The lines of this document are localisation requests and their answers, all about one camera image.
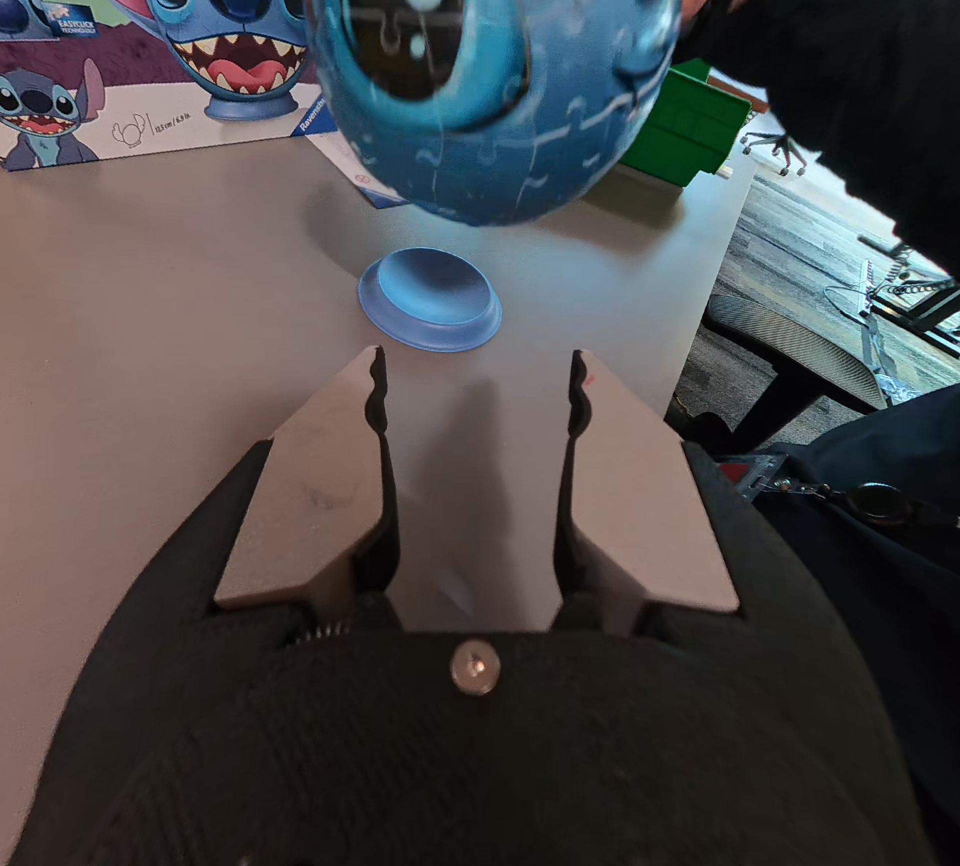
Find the green plastic bin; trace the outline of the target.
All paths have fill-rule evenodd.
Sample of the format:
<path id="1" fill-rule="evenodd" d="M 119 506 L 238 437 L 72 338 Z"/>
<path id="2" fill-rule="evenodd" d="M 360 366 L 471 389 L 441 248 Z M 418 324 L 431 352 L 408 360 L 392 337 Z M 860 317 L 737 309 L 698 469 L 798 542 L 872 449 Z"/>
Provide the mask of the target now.
<path id="1" fill-rule="evenodd" d="M 701 59 L 671 67 L 654 106 L 619 165 L 684 189 L 726 162 L 752 104 L 710 84 Z"/>

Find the grey mesh office chair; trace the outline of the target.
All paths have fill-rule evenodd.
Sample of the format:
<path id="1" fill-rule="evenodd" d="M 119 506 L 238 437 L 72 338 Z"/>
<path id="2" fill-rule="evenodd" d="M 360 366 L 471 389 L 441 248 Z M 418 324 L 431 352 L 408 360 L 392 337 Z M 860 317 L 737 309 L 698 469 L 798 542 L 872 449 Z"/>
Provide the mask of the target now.
<path id="1" fill-rule="evenodd" d="M 862 415 L 889 405 L 876 375 L 864 362 L 757 302 L 713 295 L 702 325 L 771 366 L 774 384 L 780 393 L 801 402 L 801 412 L 821 397 Z"/>

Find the blue round ball stand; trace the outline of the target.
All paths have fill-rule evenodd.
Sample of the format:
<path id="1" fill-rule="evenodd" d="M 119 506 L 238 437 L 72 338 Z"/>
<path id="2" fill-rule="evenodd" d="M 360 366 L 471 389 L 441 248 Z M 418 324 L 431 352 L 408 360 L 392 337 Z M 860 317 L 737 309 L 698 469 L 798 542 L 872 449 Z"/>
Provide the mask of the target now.
<path id="1" fill-rule="evenodd" d="M 438 248 L 402 248 L 366 268 L 359 304 L 390 339 L 453 354 L 491 340 L 502 322 L 497 293 L 469 261 Z"/>

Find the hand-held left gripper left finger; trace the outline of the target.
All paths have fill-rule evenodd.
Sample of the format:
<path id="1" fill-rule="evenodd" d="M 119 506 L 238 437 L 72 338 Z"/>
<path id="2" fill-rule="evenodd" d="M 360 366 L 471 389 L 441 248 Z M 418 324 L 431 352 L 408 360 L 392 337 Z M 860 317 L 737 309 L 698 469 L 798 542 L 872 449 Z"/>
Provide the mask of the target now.
<path id="1" fill-rule="evenodd" d="M 224 610 L 351 611 L 359 570 L 394 517 L 386 357 L 363 349 L 290 416 L 270 450 L 214 593 Z"/>

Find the printed cardboard puzzle box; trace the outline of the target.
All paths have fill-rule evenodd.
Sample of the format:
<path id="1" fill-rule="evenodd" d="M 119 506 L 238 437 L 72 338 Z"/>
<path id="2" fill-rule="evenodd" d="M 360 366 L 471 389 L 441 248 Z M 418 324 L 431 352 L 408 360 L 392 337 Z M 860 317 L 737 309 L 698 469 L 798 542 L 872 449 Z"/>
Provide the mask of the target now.
<path id="1" fill-rule="evenodd" d="M 1 0 L 7 173 L 332 129 L 306 0 Z"/>

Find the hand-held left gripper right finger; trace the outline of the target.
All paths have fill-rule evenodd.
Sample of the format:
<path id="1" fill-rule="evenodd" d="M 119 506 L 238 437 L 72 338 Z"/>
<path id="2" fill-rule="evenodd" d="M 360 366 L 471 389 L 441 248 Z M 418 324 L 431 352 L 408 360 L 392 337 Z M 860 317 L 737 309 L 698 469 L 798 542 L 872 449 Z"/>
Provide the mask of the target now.
<path id="1" fill-rule="evenodd" d="M 738 611 L 681 439 L 593 353 L 571 359 L 554 572 L 600 616 Z"/>

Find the person's right forearm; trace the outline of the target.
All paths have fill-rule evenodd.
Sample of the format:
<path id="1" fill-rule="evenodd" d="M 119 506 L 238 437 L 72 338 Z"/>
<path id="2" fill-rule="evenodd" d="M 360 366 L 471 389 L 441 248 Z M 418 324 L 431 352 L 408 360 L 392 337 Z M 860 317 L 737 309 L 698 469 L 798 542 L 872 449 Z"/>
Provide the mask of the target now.
<path id="1" fill-rule="evenodd" d="M 784 130 L 958 277 L 958 0 L 707 0 L 675 59 L 763 89 Z"/>

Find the white instruction leaflet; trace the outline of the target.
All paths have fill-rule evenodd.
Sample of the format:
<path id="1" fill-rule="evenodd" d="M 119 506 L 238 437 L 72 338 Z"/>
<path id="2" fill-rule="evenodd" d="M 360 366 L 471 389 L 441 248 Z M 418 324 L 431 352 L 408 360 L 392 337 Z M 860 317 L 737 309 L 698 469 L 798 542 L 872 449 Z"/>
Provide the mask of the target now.
<path id="1" fill-rule="evenodd" d="M 356 157 L 351 146 L 337 130 L 306 135 L 308 140 L 376 209 L 408 204 L 394 189 L 381 183 Z"/>

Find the office chair base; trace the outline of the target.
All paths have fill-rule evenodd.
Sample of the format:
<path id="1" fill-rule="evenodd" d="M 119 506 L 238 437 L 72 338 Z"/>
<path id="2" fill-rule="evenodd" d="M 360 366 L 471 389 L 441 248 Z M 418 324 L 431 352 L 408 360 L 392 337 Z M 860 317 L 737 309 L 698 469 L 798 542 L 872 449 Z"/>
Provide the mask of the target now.
<path id="1" fill-rule="evenodd" d="M 784 132 L 746 131 L 739 139 L 742 154 L 748 155 L 754 148 L 770 147 L 772 155 L 779 159 L 781 167 L 777 173 L 786 177 L 794 172 L 796 176 L 804 176 L 809 164 L 793 139 Z"/>

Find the badge reel with red badge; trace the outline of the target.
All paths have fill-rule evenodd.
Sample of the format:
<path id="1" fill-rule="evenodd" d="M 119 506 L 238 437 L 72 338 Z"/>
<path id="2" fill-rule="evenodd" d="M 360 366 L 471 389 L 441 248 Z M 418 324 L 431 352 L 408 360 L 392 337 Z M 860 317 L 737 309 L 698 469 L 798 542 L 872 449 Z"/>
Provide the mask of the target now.
<path id="1" fill-rule="evenodd" d="M 859 522 L 888 529 L 937 529 L 958 532 L 957 514 L 946 512 L 883 483 L 864 483 L 849 490 L 794 476 L 782 453 L 726 455 L 715 462 L 737 489 L 752 502 L 762 494 L 804 497 L 840 508 Z"/>

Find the partly built blue puzzle ball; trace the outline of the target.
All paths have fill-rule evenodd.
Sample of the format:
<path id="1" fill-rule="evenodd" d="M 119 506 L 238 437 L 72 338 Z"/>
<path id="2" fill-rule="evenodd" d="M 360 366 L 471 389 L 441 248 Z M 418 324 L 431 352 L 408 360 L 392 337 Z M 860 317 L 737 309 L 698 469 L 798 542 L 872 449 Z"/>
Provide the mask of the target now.
<path id="1" fill-rule="evenodd" d="M 681 0 L 306 0 L 333 123 L 423 210 L 524 224 L 578 200 L 637 138 Z"/>

